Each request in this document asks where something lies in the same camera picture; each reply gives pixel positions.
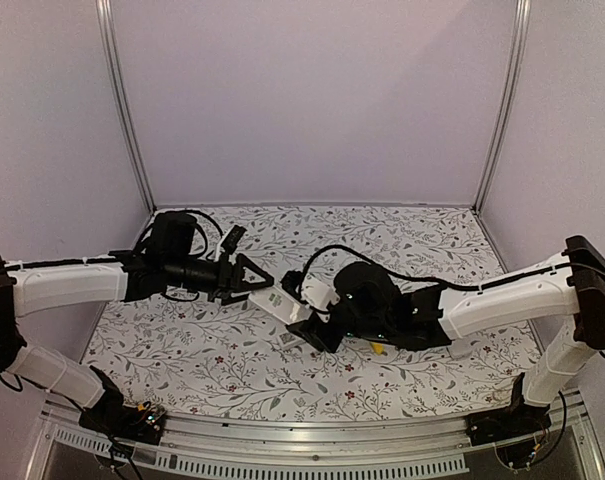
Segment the white air conditioner remote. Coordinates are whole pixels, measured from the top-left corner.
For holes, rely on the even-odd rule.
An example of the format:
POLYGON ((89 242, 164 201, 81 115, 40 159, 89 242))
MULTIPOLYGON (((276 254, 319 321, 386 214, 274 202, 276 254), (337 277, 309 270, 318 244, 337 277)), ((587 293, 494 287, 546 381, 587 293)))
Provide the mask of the white air conditioner remote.
POLYGON ((278 286, 253 291, 249 301, 284 325, 307 320, 312 311, 278 286))

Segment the yellow handled screwdriver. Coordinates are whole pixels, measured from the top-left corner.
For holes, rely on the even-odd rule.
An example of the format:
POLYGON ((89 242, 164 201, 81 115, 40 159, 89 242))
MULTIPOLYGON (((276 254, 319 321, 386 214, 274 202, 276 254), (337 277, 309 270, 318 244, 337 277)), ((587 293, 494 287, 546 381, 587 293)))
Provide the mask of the yellow handled screwdriver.
POLYGON ((375 355, 378 355, 378 356, 386 356, 387 355, 386 348, 381 343, 372 342, 371 343, 371 348, 372 348, 372 350, 373 350, 373 352, 374 352, 375 355))

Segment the white remote control with batteries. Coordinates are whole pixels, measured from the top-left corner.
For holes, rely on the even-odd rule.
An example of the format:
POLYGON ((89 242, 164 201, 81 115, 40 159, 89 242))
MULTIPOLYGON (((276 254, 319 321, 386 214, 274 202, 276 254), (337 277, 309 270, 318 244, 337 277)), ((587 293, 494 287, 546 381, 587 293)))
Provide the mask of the white remote control with batteries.
POLYGON ((277 337, 278 343, 281 348, 288 349, 295 347, 300 344, 301 339, 290 332, 282 332, 277 337))

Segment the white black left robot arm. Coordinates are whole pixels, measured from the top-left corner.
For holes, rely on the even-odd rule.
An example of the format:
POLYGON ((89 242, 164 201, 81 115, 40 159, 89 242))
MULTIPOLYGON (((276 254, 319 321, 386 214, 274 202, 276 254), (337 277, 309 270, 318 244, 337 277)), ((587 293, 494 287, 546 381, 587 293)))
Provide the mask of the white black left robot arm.
POLYGON ((200 222, 211 219, 196 210, 159 213, 131 249, 98 257, 24 263, 0 255, 0 374, 63 396, 108 433, 123 433, 133 409, 109 377, 28 341, 18 321, 77 305, 167 296, 171 288, 229 305, 273 286, 270 274, 238 252, 246 232, 241 226, 223 234, 215 247, 192 250, 194 238, 206 236, 200 222))

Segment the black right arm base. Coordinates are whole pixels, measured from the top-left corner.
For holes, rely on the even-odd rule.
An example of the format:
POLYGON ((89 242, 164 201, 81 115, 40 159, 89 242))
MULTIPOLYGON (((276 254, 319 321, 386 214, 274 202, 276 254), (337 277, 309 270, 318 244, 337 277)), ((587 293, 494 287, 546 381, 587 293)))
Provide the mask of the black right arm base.
POLYGON ((513 439, 541 432, 551 426, 549 407, 514 404, 469 414, 465 434, 473 446, 513 439))

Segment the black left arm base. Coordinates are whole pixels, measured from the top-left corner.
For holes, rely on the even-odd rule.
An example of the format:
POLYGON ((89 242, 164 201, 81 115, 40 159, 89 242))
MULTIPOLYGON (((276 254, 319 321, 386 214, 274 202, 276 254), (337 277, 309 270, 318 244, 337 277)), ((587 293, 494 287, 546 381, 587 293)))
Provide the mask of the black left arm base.
POLYGON ((84 409, 79 425, 116 439, 158 445, 166 423, 166 409, 145 401, 128 405, 119 397, 101 398, 93 407, 84 409))

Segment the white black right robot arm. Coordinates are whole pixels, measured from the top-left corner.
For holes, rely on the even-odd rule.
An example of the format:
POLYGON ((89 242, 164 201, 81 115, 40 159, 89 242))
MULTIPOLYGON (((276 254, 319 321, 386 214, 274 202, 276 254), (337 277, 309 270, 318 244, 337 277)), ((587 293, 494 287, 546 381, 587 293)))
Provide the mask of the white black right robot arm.
POLYGON ((567 322, 539 362, 513 387, 499 427, 519 436, 596 353, 605 351, 605 258, 581 235, 532 266, 484 283, 460 285, 394 272, 362 254, 330 286, 312 285, 310 268, 287 272, 281 285, 310 310, 288 331, 315 349, 335 352, 346 337, 423 351, 470 334, 525 320, 565 316, 567 322), (402 292, 396 281, 419 289, 402 292))

